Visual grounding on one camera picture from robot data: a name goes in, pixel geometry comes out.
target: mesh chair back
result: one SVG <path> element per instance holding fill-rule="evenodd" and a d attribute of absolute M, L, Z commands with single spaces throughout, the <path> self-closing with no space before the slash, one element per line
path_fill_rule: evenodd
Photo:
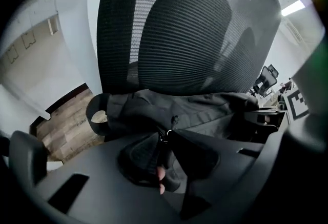
<path fill-rule="evenodd" d="M 247 92 L 280 23 L 278 0 L 100 0 L 104 92 Z"/>

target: finger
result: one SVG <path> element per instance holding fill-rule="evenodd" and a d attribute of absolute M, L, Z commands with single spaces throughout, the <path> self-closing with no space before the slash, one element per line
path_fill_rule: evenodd
<path fill-rule="evenodd" d="M 165 177 L 165 170 L 162 167 L 157 167 L 157 176 L 159 181 L 161 181 Z"/>
<path fill-rule="evenodd" d="M 159 193 L 162 195 L 165 191 L 165 187 L 163 184 L 159 184 Z"/>

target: ceiling light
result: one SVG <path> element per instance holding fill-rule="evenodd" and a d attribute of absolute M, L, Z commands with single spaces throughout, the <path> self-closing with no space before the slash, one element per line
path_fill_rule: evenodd
<path fill-rule="evenodd" d="M 298 0 L 298 1 L 294 2 L 293 4 L 287 6 L 285 9 L 283 9 L 281 11 L 281 14 L 282 14 L 282 16 L 286 16 L 286 15 L 294 13 L 298 10 L 301 10 L 303 8 L 305 8 L 305 5 L 301 2 L 301 0 Z"/>

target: wooden floor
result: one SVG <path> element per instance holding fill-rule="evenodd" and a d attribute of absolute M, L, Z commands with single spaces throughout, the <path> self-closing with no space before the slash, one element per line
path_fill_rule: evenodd
<path fill-rule="evenodd" d="M 86 108 L 92 97 L 90 89 L 83 91 L 51 113 L 49 121 L 37 126 L 37 138 L 50 151 L 48 161 L 65 163 L 81 151 L 104 142 L 104 137 L 92 131 L 86 118 Z M 106 120 L 103 111 L 92 118 L 97 122 Z"/>

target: fluorescent light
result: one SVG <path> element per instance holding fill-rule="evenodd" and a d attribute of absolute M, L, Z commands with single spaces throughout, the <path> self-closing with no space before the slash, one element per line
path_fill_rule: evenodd
<path fill-rule="evenodd" d="M 287 6 L 285 9 L 283 9 L 281 11 L 281 14 L 282 14 L 282 16 L 286 16 L 286 15 L 294 13 L 298 10 L 301 10 L 303 8 L 305 8 L 305 5 L 301 2 L 301 0 L 298 0 L 298 1 L 294 2 L 293 4 Z"/>

